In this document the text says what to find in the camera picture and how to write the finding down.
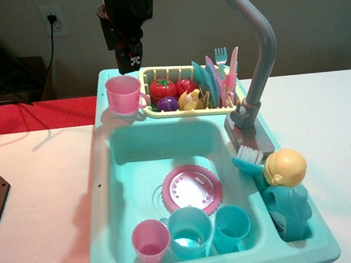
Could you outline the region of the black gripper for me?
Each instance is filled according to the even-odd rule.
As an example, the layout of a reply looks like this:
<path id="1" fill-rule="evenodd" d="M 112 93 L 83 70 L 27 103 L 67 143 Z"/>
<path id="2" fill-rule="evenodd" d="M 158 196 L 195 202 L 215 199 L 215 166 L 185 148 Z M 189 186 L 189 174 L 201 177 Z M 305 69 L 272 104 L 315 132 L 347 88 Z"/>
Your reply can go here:
<path id="1" fill-rule="evenodd" d="M 109 50 L 115 50 L 121 75 L 138 71 L 142 58 L 141 29 L 152 18 L 154 0 L 103 0 L 97 9 Z"/>

